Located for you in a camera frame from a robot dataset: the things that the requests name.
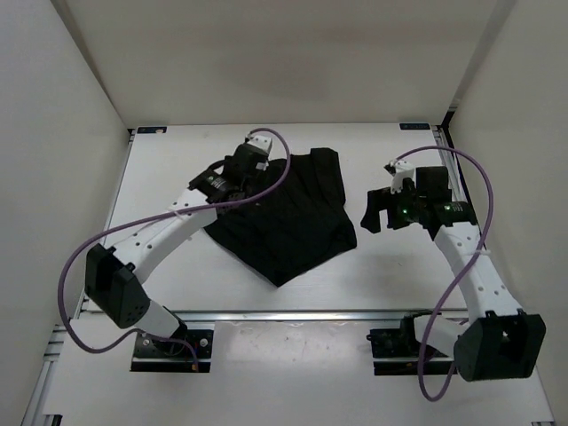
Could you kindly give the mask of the black pleated skirt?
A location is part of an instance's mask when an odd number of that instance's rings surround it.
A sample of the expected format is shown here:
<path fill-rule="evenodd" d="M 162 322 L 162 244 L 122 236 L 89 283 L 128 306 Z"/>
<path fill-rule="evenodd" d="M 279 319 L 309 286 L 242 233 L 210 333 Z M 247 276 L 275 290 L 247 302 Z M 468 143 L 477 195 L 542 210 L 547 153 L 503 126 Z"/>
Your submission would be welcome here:
<path fill-rule="evenodd" d="M 348 217 L 338 152 L 292 155 L 284 182 L 219 217 L 205 233 L 279 288 L 358 246 Z"/>

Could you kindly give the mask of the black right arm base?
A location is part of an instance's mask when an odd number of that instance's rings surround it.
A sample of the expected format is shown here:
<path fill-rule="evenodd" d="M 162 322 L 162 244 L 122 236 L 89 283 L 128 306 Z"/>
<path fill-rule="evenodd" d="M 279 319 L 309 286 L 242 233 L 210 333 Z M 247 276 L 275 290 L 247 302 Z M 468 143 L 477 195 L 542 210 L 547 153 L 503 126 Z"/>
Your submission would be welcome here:
<path fill-rule="evenodd" d="M 414 337 L 414 318 L 428 318 L 431 311 L 410 312 L 398 328 L 374 328 L 367 334 L 375 376 L 417 376 L 420 343 Z"/>

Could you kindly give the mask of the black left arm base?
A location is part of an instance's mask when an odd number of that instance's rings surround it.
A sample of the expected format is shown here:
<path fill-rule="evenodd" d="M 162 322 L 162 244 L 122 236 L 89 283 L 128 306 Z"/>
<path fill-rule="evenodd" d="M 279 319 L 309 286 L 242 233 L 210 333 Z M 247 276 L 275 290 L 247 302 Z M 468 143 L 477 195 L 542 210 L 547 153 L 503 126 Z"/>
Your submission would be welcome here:
<path fill-rule="evenodd" d="M 182 343 L 159 342 L 138 334 L 134 343 L 130 371 L 137 373 L 207 374 L 211 369 L 214 328 L 189 327 Z"/>

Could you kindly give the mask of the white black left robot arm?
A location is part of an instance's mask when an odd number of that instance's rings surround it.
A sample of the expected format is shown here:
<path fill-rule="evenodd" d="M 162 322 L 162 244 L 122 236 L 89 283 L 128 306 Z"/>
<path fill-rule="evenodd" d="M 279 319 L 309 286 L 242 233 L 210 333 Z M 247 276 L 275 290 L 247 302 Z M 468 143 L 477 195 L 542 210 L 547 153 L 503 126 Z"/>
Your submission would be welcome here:
<path fill-rule="evenodd" d="M 144 225 L 109 248 L 100 244 L 92 247 L 86 259 L 87 296 L 117 327 L 135 327 L 155 335 L 155 344 L 165 354 L 180 353 L 185 348 L 186 326 L 152 300 L 143 284 L 169 254 L 225 212 L 223 208 L 180 210 L 248 198 L 268 166 L 271 150 L 270 138 L 247 138 L 234 154 L 221 161 L 222 172 L 209 167 L 190 181 L 170 205 L 174 216 Z"/>

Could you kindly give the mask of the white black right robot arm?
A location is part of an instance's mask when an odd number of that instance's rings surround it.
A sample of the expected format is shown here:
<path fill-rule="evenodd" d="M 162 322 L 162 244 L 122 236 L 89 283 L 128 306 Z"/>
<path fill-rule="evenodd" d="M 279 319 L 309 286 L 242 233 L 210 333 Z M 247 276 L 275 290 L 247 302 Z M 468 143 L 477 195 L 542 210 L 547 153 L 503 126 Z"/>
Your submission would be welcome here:
<path fill-rule="evenodd" d="M 528 314 L 507 290 L 492 260 L 478 248 L 481 235 L 473 208 L 455 201 L 444 166 L 416 168 L 404 160 L 385 169 L 390 186 L 367 194 L 361 225 L 371 233 L 381 230 L 386 211 L 391 230 L 421 225 L 444 255 L 453 274 L 465 275 L 458 284 L 468 311 L 465 325 L 442 317 L 432 330 L 421 324 L 402 328 L 403 351 L 452 359 L 467 382 L 521 379 L 532 375 L 546 326 L 538 314 Z"/>

